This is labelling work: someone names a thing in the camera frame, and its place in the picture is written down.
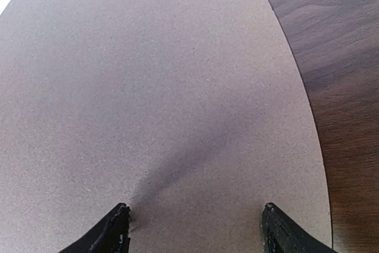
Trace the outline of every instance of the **dark wood surface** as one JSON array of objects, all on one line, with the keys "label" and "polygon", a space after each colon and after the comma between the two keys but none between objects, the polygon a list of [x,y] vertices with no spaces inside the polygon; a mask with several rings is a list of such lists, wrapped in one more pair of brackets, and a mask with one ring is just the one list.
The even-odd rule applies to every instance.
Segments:
[{"label": "dark wood surface", "polygon": [[313,109],[334,248],[379,249],[379,0],[269,0]]}]

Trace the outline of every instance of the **wood grain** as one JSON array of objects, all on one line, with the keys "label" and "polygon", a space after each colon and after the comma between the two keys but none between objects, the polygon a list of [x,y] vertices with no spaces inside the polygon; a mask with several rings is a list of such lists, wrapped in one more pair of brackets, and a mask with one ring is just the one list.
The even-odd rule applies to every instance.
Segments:
[{"label": "wood grain", "polygon": [[323,151],[334,248],[379,247],[379,0],[269,0]]}]

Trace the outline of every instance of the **cardboard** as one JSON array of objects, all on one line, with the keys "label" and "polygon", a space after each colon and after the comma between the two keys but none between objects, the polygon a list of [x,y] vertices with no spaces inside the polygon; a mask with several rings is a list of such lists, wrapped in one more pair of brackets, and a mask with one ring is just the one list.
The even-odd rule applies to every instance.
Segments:
[{"label": "cardboard", "polygon": [[1,252],[59,251],[119,201],[131,252],[262,252],[269,201],[330,246],[267,0],[12,0],[0,35]]}]

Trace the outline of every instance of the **brown cardboard sheet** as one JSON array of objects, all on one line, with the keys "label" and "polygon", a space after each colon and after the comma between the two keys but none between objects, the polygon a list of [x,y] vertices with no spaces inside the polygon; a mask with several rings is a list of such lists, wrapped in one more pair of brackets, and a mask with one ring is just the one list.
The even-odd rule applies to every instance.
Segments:
[{"label": "brown cardboard sheet", "polygon": [[269,201],[331,244],[267,0],[12,0],[0,59],[1,252],[59,251],[120,201],[131,252],[262,252]]}]

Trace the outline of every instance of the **black object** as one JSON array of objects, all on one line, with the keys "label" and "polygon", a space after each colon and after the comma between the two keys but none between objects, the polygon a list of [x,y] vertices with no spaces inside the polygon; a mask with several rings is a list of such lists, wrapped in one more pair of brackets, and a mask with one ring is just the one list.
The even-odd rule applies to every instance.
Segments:
[{"label": "black object", "polygon": [[274,203],[262,213],[265,253],[336,253],[310,236]]},{"label": "black object", "polygon": [[81,239],[59,253],[128,253],[130,209],[116,205]]}]

